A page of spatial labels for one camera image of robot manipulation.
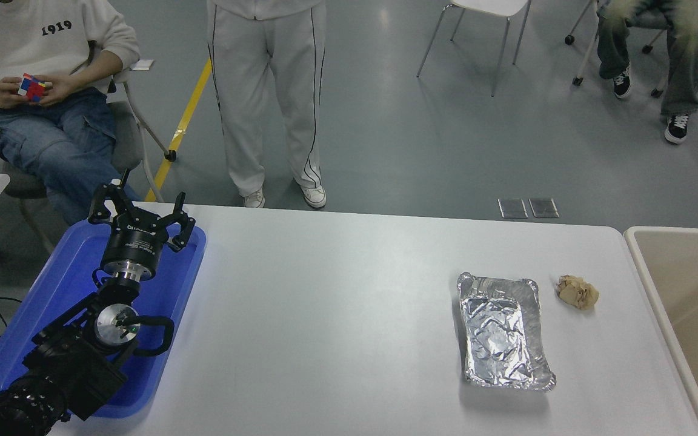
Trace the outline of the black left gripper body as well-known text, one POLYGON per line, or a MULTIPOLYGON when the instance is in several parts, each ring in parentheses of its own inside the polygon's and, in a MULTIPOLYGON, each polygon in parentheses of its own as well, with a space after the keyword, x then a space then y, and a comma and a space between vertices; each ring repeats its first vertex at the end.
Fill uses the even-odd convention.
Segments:
POLYGON ((118 220, 109 225, 111 234, 101 260, 104 271, 114 271, 117 265, 125 262, 137 264, 146 271, 157 270, 168 238, 166 227, 145 223, 144 228, 139 228, 118 220))

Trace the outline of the seated person's left hand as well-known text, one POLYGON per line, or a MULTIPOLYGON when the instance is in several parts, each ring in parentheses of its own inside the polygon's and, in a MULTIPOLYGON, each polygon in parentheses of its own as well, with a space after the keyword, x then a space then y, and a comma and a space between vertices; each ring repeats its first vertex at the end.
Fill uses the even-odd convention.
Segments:
POLYGON ((38 75, 36 78, 46 82, 47 85, 41 100, 36 103, 42 107, 51 107, 51 105, 63 102, 71 94, 86 86, 86 82, 80 74, 38 75))

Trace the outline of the seated person's right hand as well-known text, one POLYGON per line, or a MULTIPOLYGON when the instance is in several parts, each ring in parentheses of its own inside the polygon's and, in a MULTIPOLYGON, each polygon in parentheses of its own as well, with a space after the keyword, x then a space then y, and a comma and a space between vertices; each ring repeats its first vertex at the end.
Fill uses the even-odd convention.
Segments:
POLYGON ((30 103, 27 96, 19 94, 22 78, 9 76, 0 80, 0 109, 8 110, 25 103, 30 103))

